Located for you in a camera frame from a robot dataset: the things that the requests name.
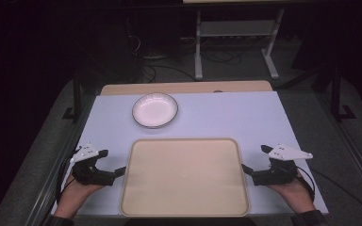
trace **tray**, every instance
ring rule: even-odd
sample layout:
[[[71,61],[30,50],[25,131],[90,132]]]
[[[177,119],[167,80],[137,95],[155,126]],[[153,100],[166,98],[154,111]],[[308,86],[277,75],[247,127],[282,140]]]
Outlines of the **tray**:
[[[230,138],[140,139],[129,156],[127,217],[243,217],[249,211],[239,147]]]

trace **cable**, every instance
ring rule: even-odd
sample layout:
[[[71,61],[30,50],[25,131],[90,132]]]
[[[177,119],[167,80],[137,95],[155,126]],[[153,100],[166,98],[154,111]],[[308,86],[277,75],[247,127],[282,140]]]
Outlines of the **cable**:
[[[99,62],[98,59],[96,59],[90,52],[88,52],[84,47],[81,46],[81,44],[74,39],[74,37],[71,37],[74,45],[83,53],[85,54],[88,59],[91,60],[91,62],[95,63],[104,73],[109,74],[110,76],[115,77],[116,79],[119,79],[120,81],[128,81],[127,77],[123,77],[118,75],[117,73],[112,73],[107,67],[105,67],[101,62]]]
[[[145,69],[143,69],[144,75],[142,76],[142,83],[143,83],[143,77],[145,76],[145,74],[150,76],[150,78],[147,78],[148,79],[147,83],[156,82],[156,70],[151,66],[145,66],[145,67],[151,69],[153,71],[153,73],[148,73]]]
[[[136,56],[138,50],[140,49],[140,45],[141,45],[140,38],[138,38],[137,36],[133,36],[133,35],[128,35],[128,38],[133,38],[133,39],[136,39],[136,40],[138,41],[138,45],[137,45],[137,47],[135,47],[135,50],[131,50],[131,52],[133,53],[133,55]]]
[[[189,48],[192,47],[192,49],[194,49],[193,47],[195,47],[196,45],[196,39],[194,37],[185,37],[185,38],[181,38],[181,45],[183,44],[182,42],[187,42],[188,40],[192,40],[192,43],[189,44],[188,46],[185,46],[184,49],[188,50]]]
[[[260,42],[261,39],[257,39],[257,40],[254,40],[251,44],[249,44],[245,50],[241,51],[241,52],[236,52],[236,51],[230,51],[231,47],[228,46],[227,44],[223,44],[223,46],[225,46],[226,48],[226,51],[223,51],[223,53],[226,53],[228,54],[230,57],[227,58],[227,59],[223,59],[223,58],[220,58],[219,56],[216,56],[215,54],[209,54],[208,52],[206,51],[202,51],[201,52],[201,55],[202,57],[204,57],[205,59],[209,60],[209,61],[212,61],[212,62],[215,62],[215,63],[223,63],[223,64],[227,64],[227,65],[239,65],[241,62],[242,62],[242,55],[244,53],[246,53],[246,51],[250,48],[252,48],[254,45],[256,45],[258,42]],[[238,59],[237,62],[235,63],[231,63],[232,60],[234,59]]]
[[[176,68],[173,68],[173,67],[168,67],[168,66],[162,66],[162,65],[145,65],[146,67],[153,67],[153,68],[165,68],[165,69],[172,69],[172,70],[175,70],[175,71],[178,71],[180,73],[183,73],[184,75],[188,76],[189,78],[191,78],[193,81],[196,81],[196,79],[190,75],[189,73],[186,73],[184,71],[181,71],[179,69],[176,69]]]
[[[302,169],[300,167],[296,167],[296,168],[303,171],[307,175],[307,177],[308,177],[308,179],[310,179],[311,185],[313,187],[313,192],[316,193],[316,186],[314,184],[313,178],[311,178],[311,176],[304,169]]]
[[[58,177],[57,177],[57,186],[56,186],[56,201],[57,204],[60,201],[60,197],[61,197],[61,184],[63,183],[63,179],[64,179],[64,170],[66,170],[66,166],[67,163],[69,162],[69,160],[73,157],[73,155],[75,153],[78,153],[78,151],[81,149],[81,147],[79,147],[78,149],[76,149],[77,144],[80,140],[81,136],[78,137],[77,142],[75,143],[74,147],[72,148],[72,151],[69,153],[69,155],[63,160],[63,162],[61,162],[60,167],[58,169]]]
[[[69,184],[67,184],[65,187],[63,187],[63,190],[61,191],[61,193],[63,193],[63,191],[75,180],[75,178],[73,178]]]
[[[323,177],[324,179],[328,180],[329,182],[331,182],[334,186],[339,187],[339,189],[341,189],[342,191],[344,191],[346,194],[348,194],[350,197],[352,197],[354,200],[356,200],[358,203],[360,203],[362,205],[362,201],[360,201],[354,194],[352,194],[351,192],[349,192],[346,188],[344,188],[343,186],[341,186],[340,184],[338,184],[336,181],[334,181],[333,179],[331,179],[330,177],[326,176],[325,174],[310,168],[311,171],[314,171],[315,173],[319,174],[321,177]]]

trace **hand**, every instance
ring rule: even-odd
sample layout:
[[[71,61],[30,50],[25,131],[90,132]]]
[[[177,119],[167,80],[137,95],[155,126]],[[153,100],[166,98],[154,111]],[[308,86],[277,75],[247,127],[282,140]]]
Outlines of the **hand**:
[[[316,210],[316,207],[314,207],[314,204],[310,199],[308,191],[297,179],[294,179],[289,184],[268,187],[280,194],[289,208],[297,214]]]
[[[84,186],[78,183],[71,173],[67,178],[66,186],[67,187],[63,190],[54,216],[68,219],[74,218],[77,211],[81,208],[87,198],[93,192],[103,187],[96,185]]]

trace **white plate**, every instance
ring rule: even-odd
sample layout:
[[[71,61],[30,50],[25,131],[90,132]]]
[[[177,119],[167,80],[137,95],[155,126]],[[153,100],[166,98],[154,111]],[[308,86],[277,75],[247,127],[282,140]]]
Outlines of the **white plate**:
[[[152,93],[137,100],[132,115],[137,123],[156,128],[171,121],[177,114],[177,110],[177,102],[172,96]]]

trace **metal stand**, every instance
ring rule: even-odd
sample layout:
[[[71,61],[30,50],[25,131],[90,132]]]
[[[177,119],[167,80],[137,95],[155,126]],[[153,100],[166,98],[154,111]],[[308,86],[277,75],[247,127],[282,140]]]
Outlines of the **metal stand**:
[[[312,89],[317,92],[323,92],[326,90],[328,85],[332,83],[331,88],[331,113],[335,119],[339,122],[343,119],[356,119],[353,111],[347,106],[343,105],[342,108],[345,110],[345,114],[339,113],[339,99],[340,99],[340,72],[336,65],[329,63],[322,63],[314,69],[299,75],[298,77],[290,80],[284,85],[274,87],[275,90],[289,89],[298,83],[304,81],[306,78],[311,77],[315,74],[319,74],[316,81],[312,85]]]
[[[226,22],[202,22],[201,12],[198,11],[196,20],[196,52],[195,52],[195,78],[203,79],[201,60],[201,37],[222,36],[270,36],[267,48],[261,50],[267,68],[272,79],[279,78],[278,72],[272,62],[271,53],[274,46],[278,29],[281,24],[284,9],[278,10],[275,20],[257,21],[226,21]]]

